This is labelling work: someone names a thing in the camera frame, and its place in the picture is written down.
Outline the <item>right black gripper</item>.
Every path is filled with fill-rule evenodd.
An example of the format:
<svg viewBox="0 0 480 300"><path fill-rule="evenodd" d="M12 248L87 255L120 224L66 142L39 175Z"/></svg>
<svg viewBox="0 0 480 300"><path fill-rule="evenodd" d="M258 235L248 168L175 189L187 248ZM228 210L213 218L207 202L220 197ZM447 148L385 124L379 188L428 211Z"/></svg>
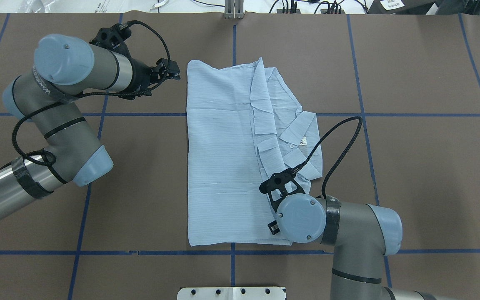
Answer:
<svg viewBox="0 0 480 300"><path fill-rule="evenodd" d="M269 229L269 232L272 234L272 236L275 236L281 233L281 229L280 229L281 220L282 220L282 217L276 217L273 221L268 223L268 229Z"/></svg>

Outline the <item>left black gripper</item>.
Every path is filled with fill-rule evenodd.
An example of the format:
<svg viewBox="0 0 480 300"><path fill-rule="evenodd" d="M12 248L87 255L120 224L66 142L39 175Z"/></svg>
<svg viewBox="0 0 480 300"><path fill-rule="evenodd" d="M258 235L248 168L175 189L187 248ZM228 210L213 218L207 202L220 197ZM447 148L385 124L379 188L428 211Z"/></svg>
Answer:
<svg viewBox="0 0 480 300"><path fill-rule="evenodd" d="M177 62L169 59L158 59L156 66L147 66L144 62L134 58L129 59L132 67L132 79L128 87L119 92L119 97L134 100L140 96L151 96L165 80L181 80L180 69Z"/></svg>

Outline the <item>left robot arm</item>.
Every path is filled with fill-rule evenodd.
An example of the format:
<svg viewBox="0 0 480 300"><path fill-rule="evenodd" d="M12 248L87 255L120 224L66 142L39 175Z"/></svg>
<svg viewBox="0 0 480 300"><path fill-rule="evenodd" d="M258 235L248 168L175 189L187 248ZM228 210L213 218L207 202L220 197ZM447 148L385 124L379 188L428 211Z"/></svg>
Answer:
<svg viewBox="0 0 480 300"><path fill-rule="evenodd" d="M42 38L32 70L2 94L18 119L11 135L18 156L0 169L0 220L67 183L86 186L114 167L76 106L86 89L132 100L152 95L168 79L180 79L175 61L166 57L147 66L131 57L118 35L99 33L90 42L61 34Z"/></svg>

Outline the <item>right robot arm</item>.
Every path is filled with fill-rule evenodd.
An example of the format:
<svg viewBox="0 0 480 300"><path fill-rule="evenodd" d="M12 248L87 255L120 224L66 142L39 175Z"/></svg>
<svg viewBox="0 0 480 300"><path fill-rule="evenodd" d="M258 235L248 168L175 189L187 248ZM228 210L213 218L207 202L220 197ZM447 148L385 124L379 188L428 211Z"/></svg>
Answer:
<svg viewBox="0 0 480 300"><path fill-rule="evenodd" d="M385 287L384 258L400 250L403 237L396 211L370 204L319 199L298 193L271 201L273 234L293 243L334 247L332 300L442 300L443 296Z"/></svg>

